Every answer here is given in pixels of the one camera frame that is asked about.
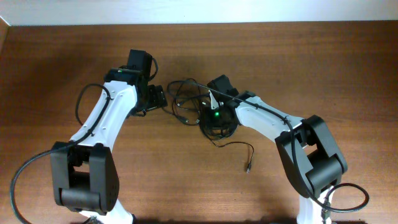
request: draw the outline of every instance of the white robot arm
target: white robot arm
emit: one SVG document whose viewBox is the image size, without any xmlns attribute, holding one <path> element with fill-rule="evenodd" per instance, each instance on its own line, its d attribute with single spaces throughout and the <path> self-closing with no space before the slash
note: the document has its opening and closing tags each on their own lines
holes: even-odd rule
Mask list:
<svg viewBox="0 0 398 224">
<path fill-rule="evenodd" d="M 276 143 L 286 176 L 300 194 L 298 224 L 330 224 L 331 211 L 353 212 L 369 202 L 369 195 L 362 187 L 351 183 L 340 184 L 341 176 L 348 169 L 347 162 L 320 117 L 313 115 L 303 119 L 291 116 L 267 105 L 251 92 L 239 94 L 225 75 L 207 86 L 200 86 L 209 89 L 212 110 L 217 110 L 215 105 L 223 105 L 224 113 L 227 108 L 234 114 L 227 116 L 228 120 L 234 117 L 238 124 L 255 129 Z M 314 144 L 317 149 L 307 155 L 304 148 Z M 334 190 L 344 186 L 362 191 L 365 201 L 355 208 L 330 207 Z"/>
<path fill-rule="evenodd" d="M 149 76 L 152 60 L 146 52 L 131 50 L 127 65 L 113 68 L 105 76 L 97 104 L 70 140 L 77 142 L 87 133 L 90 135 L 68 150 L 51 154 L 57 205 L 80 212 L 97 223 L 132 224 L 135 221 L 134 215 L 118 200 L 119 178 L 111 153 L 126 118 L 145 116 L 147 111 L 167 106 L 162 87 L 148 86 L 148 81 L 153 78 Z M 53 149 L 67 144 L 56 142 Z M 82 163 L 89 164 L 90 172 L 75 171 L 74 167 Z"/>
</svg>

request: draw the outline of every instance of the black bracket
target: black bracket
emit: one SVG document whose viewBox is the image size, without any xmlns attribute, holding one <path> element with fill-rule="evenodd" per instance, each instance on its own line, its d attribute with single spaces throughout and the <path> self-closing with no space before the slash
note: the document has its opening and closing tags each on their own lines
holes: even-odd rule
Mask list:
<svg viewBox="0 0 398 224">
<path fill-rule="evenodd" d="M 56 142 L 53 149 L 66 146 Z M 87 162 L 90 172 L 78 172 Z M 119 177 L 111 150 L 102 144 L 75 146 L 51 154 L 55 203 L 73 212 L 88 210 L 105 215 L 113 209 L 119 195 Z"/>
<path fill-rule="evenodd" d="M 347 162 L 326 123 L 313 115 L 302 120 L 302 124 L 294 129 L 297 163 L 307 188 L 317 198 L 320 194 L 341 182 L 341 176 L 347 171 Z M 309 194 L 302 185 L 292 159 L 292 146 L 289 132 L 283 132 L 275 139 L 286 176 L 294 189 L 303 197 Z M 317 145 L 317 150 L 308 156 L 303 146 Z"/>
<path fill-rule="evenodd" d="M 128 116 L 145 116 L 148 111 L 167 106 L 162 86 L 148 85 L 152 59 L 143 50 L 131 49 L 127 65 L 112 68 L 104 77 L 105 82 L 121 81 L 136 87 L 137 105 Z"/>
<path fill-rule="evenodd" d="M 207 86 L 230 96 L 237 96 L 239 94 L 238 90 L 231 85 L 231 82 L 226 75 L 221 75 L 218 78 L 212 80 L 207 84 Z M 223 96 L 217 92 L 212 91 L 211 93 L 218 102 L 221 101 L 223 103 L 226 103 L 227 101 L 231 100 L 230 97 Z"/>
</svg>

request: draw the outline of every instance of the black cable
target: black cable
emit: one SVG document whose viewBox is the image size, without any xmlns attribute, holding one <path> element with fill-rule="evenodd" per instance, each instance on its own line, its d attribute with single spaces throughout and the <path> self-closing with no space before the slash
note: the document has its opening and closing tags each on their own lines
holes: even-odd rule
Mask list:
<svg viewBox="0 0 398 224">
<path fill-rule="evenodd" d="M 17 208 L 17 204 L 16 204 L 16 201 L 15 201 L 15 186 L 16 186 L 16 183 L 17 183 L 17 179 L 18 179 L 18 177 L 20 176 L 20 174 L 22 173 L 22 171 L 23 171 L 30 163 L 32 163 L 33 161 L 35 161 L 35 160 L 37 160 L 37 159 L 40 159 L 41 157 L 44 157 L 44 156 L 49 155 L 49 154 L 54 153 L 54 152 L 59 152 L 59 151 L 63 151 L 63 150 L 69 149 L 69 148 L 71 148 L 71 147 L 73 147 L 73 146 L 76 146 L 77 144 L 81 143 L 82 141 L 84 141 L 88 136 L 90 136 L 90 135 L 93 133 L 95 127 L 98 125 L 98 123 L 100 122 L 102 116 L 104 115 L 104 113 L 105 113 L 105 111 L 106 111 L 106 109 L 107 109 L 107 107 L 108 107 L 108 105 L 109 105 L 109 102 L 111 101 L 111 94 L 109 93 L 108 89 L 107 89 L 105 86 L 100 85 L 100 84 L 89 84 L 89 85 L 87 85 L 86 87 L 84 87 L 84 89 L 82 89 L 82 91 L 81 91 L 81 93 L 80 93 L 80 95 L 79 95 L 78 102 L 80 102 L 81 96 L 82 96 L 82 94 L 84 93 L 84 91 L 85 91 L 88 87 L 90 87 L 90 86 L 98 86 L 98 87 L 101 87 L 103 90 L 105 90 L 105 92 L 106 92 L 106 94 L 108 95 L 108 97 L 106 98 L 106 102 L 105 102 L 105 104 L 104 104 L 104 106 L 103 106 L 101 112 L 99 113 L 97 119 L 95 120 L 95 122 L 94 122 L 94 124 L 92 125 L 92 127 L 91 127 L 90 129 L 87 130 L 87 133 L 86 133 L 83 137 L 81 137 L 80 139 L 78 139 L 78 140 L 76 140 L 76 141 L 73 141 L 73 142 L 70 142 L 70 143 L 69 143 L 68 145 L 66 145 L 66 146 L 63 146 L 63 147 L 60 147 L 60 148 L 56 148 L 56 149 L 47 150 L 47 151 L 41 152 L 41 153 L 39 153 L 39 154 L 37 154 L 37 155 L 31 157 L 30 159 L 28 159 L 27 161 L 25 161 L 25 163 L 23 163 L 23 165 L 21 165 L 20 168 L 18 168 L 18 170 L 17 170 L 17 171 L 15 172 L 15 174 L 14 174 L 14 177 L 13 177 L 12 180 L 11 180 L 11 184 L 10 184 L 10 199 L 11 199 L 12 211 L 14 212 L 14 214 L 15 214 L 15 216 L 18 218 L 18 220 L 19 220 L 21 223 L 23 223 L 23 224 L 31 224 L 31 222 L 29 222 L 28 220 L 26 220 L 26 219 L 22 216 L 22 214 L 20 213 L 20 211 L 19 211 L 18 208 Z"/>
<path fill-rule="evenodd" d="M 197 81 L 193 78 L 189 78 L 186 81 L 192 80 L 193 82 L 197 83 Z M 173 96 L 173 100 L 172 100 L 172 111 L 167 111 L 165 110 L 165 108 L 162 108 L 166 113 L 171 114 L 173 116 L 175 116 L 181 123 L 183 123 L 184 125 L 187 126 L 199 126 L 201 132 L 203 133 L 203 135 L 216 147 L 225 147 L 228 146 L 230 144 L 245 144 L 251 147 L 252 149 L 252 154 L 250 157 L 250 160 L 248 162 L 248 166 L 246 169 L 246 172 L 249 173 L 251 170 L 251 166 L 252 166 L 252 159 L 253 159 L 253 155 L 254 155 L 254 147 L 247 143 L 247 142 L 241 142 L 241 141 L 233 141 L 233 142 L 229 142 L 226 143 L 224 145 L 217 145 L 215 143 L 215 141 L 218 141 L 220 139 L 224 139 L 224 138 L 228 138 L 230 136 L 232 136 L 232 134 L 235 132 L 236 128 L 238 127 L 237 124 L 226 124 L 224 126 L 221 127 L 208 127 L 208 123 L 206 122 L 206 114 L 204 112 L 205 110 L 205 105 L 207 105 L 207 107 L 209 107 L 209 103 L 208 102 L 204 102 L 202 100 L 202 98 L 204 97 L 210 97 L 210 93 L 206 93 L 206 94 L 202 94 L 200 92 L 200 87 L 198 86 L 198 91 L 194 92 L 194 91 L 190 91 L 190 90 L 182 90 L 182 87 L 185 83 L 181 83 L 181 85 L 177 88 L 176 94 L 175 96 Z M 182 107 L 182 105 L 186 102 L 192 102 L 193 106 L 195 108 L 184 108 Z M 185 110 L 185 111 L 194 111 L 198 114 L 198 117 L 195 121 L 194 124 L 189 123 L 188 119 L 184 116 L 181 116 L 178 114 L 178 109 L 181 110 Z"/>
<path fill-rule="evenodd" d="M 105 86 L 103 86 L 103 85 L 100 85 L 100 84 L 97 84 L 97 83 L 91 83 L 91 84 L 88 84 L 87 86 L 85 86 L 85 87 L 81 90 L 81 92 L 80 92 L 80 94 L 79 94 L 79 97 L 77 98 L 76 106 L 75 106 L 75 117 L 76 117 L 76 120 L 79 122 L 80 125 L 83 125 L 83 123 L 81 122 L 81 120 L 80 120 L 80 118 L 79 118 L 79 105 L 80 105 L 80 100 L 81 100 L 81 98 L 83 97 L 83 94 L 85 93 L 85 91 L 86 91 L 89 87 L 91 87 L 91 86 L 97 86 L 97 87 L 102 88 L 102 89 L 106 92 L 106 94 L 108 95 L 108 97 L 111 97 L 111 94 L 110 94 L 109 90 L 108 90 Z"/>
<path fill-rule="evenodd" d="M 154 61 L 156 71 L 155 71 L 155 73 L 154 73 L 153 75 L 151 75 L 151 76 L 149 77 L 149 80 L 148 80 L 148 81 L 153 80 L 153 79 L 155 78 L 156 74 L 157 74 L 157 71 L 159 71 L 159 66 L 157 66 L 156 59 L 155 59 L 154 57 L 152 57 L 152 60 Z"/>
<path fill-rule="evenodd" d="M 367 193 L 367 191 L 366 191 L 365 189 L 363 189 L 362 187 L 360 187 L 360 186 L 358 186 L 358 185 L 356 185 L 356 184 L 352 184 L 352 183 L 338 184 L 338 185 L 334 186 L 330 191 L 333 192 L 333 191 L 335 191 L 336 189 L 338 189 L 338 188 L 340 188 L 340 187 L 345 187 L 345 186 L 354 187 L 354 188 L 357 188 L 358 190 L 362 191 L 362 193 L 365 195 L 365 199 L 364 199 L 364 201 L 363 201 L 362 204 L 360 204 L 360 205 L 358 205 L 358 206 L 356 206 L 356 207 L 353 207 L 353 208 L 333 208 L 333 207 L 329 207 L 329 206 L 326 205 L 326 203 L 321 203 L 321 202 L 314 196 L 314 194 L 311 192 L 311 190 L 310 190 L 310 189 L 307 187 L 307 185 L 305 184 L 305 182 L 304 182 L 304 180 L 303 180 L 303 177 L 301 176 L 300 168 L 299 168 L 299 165 L 298 165 L 298 163 L 297 163 L 297 153 L 296 153 L 296 150 L 295 150 L 295 136 L 294 136 L 294 130 L 293 130 L 293 127 L 292 127 L 290 121 L 289 121 L 286 117 L 283 117 L 282 115 L 280 115 L 279 113 L 276 113 L 275 111 L 272 111 L 272 110 L 270 110 L 270 109 L 268 109 L 268 108 L 265 108 L 265 107 L 263 107 L 263 106 L 261 106 L 261 105 L 258 105 L 257 103 L 251 103 L 251 102 L 248 102 L 248 101 L 246 101 L 246 100 L 242 100 L 242 99 L 239 99 L 239 98 L 237 98 L 237 97 L 230 96 L 230 95 L 228 95 L 228 94 L 226 94 L 226 93 L 222 93 L 222 92 L 220 92 L 220 91 L 214 90 L 214 89 L 212 89 L 212 88 L 209 88 L 209 87 L 207 87 L 207 86 L 205 86 L 205 85 L 202 85 L 202 84 L 199 84 L 199 83 L 197 83 L 197 82 L 190 82 L 190 81 L 188 81 L 188 80 L 177 80 L 177 81 L 173 81 L 173 82 L 171 82 L 171 83 L 169 83 L 169 84 L 167 85 L 167 93 L 168 93 L 170 96 L 172 96 L 172 97 L 176 97 L 176 96 L 173 95 L 173 94 L 170 92 L 170 85 L 173 85 L 173 84 L 175 84 L 175 83 L 189 83 L 189 84 L 192 84 L 192 85 L 196 85 L 196 86 L 205 88 L 205 89 L 207 89 L 207 90 L 213 91 L 213 92 L 218 93 L 218 94 L 220 94 L 220 95 L 227 96 L 227 97 L 229 97 L 229 98 L 231 98 L 231 99 L 238 100 L 238 101 L 240 101 L 240 102 L 242 102 L 242 103 L 246 103 L 246 104 L 248 104 L 248 105 L 251 105 L 251 106 L 255 107 L 256 109 L 258 109 L 258 108 L 259 108 L 259 109 L 262 109 L 262 110 L 264 110 L 264 111 L 266 111 L 266 112 L 268 112 L 268 113 L 271 113 L 271 114 L 275 115 L 276 117 L 280 118 L 283 122 L 285 122 L 285 123 L 287 124 L 287 126 L 289 127 L 289 129 L 290 129 L 290 138 L 291 138 L 291 141 L 292 141 L 292 142 L 291 142 L 291 146 L 292 146 L 293 164 L 294 164 L 294 169 L 295 169 L 297 175 L 299 176 L 299 181 L 300 181 L 301 184 L 304 186 L 304 189 L 305 189 L 305 191 L 308 193 L 308 195 L 310 196 L 310 198 L 311 198 L 315 203 L 317 203 L 319 206 L 321 206 L 321 208 L 323 208 L 323 209 L 325 209 L 325 210 L 328 210 L 328 211 L 331 211 L 331 212 L 346 213 L 346 212 L 355 212 L 355 211 L 358 211 L 358 210 L 364 208 L 364 207 L 369 203 L 370 197 L 369 197 L 369 194 Z"/>
</svg>

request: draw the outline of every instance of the wooden table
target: wooden table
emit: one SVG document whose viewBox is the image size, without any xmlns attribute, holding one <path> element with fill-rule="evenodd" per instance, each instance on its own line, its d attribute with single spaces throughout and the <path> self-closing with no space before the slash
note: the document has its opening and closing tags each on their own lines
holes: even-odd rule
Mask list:
<svg viewBox="0 0 398 224">
<path fill-rule="evenodd" d="M 398 220 L 398 22 L 307 22 L 139 26 L 10 27 L 0 59 L 0 220 L 17 223 L 9 183 L 28 158 L 67 141 L 79 125 L 76 98 L 126 64 L 129 49 L 159 62 L 154 84 L 226 74 L 286 113 L 321 116 L 348 161 L 344 182 L 371 195 L 362 211 L 334 220 Z M 99 90 L 81 105 L 87 117 Z M 114 146 L 119 199 L 140 219 L 245 221 L 294 218 L 299 195 L 290 186 L 275 145 L 239 127 L 230 140 L 256 148 L 252 172 L 244 146 L 213 147 L 197 127 L 161 110 L 129 118 Z M 20 211 L 32 223 L 82 222 L 56 206 L 49 157 L 21 175 Z M 333 205 L 357 205 L 354 189 Z"/>
</svg>

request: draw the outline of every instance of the cable plug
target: cable plug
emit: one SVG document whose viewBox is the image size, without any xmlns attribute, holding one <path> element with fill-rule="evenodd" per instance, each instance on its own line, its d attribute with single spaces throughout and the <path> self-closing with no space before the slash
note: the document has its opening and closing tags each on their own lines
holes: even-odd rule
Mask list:
<svg viewBox="0 0 398 224">
<path fill-rule="evenodd" d="M 188 123 L 189 122 L 189 120 L 188 120 L 188 118 L 186 118 L 186 117 L 184 117 L 184 116 L 180 116 L 180 115 L 176 115 L 175 116 L 177 119 L 179 119 L 181 122 L 183 122 L 183 123 Z"/>
<path fill-rule="evenodd" d="M 246 168 L 246 173 L 250 173 L 251 170 L 251 162 L 249 162 L 248 167 Z"/>
<path fill-rule="evenodd" d="M 325 203 L 323 204 L 330 207 L 329 199 L 325 198 Z M 326 223 L 326 219 L 330 217 L 330 213 L 331 213 L 330 210 L 326 210 L 324 208 L 321 210 L 321 217 L 324 223 Z"/>
</svg>

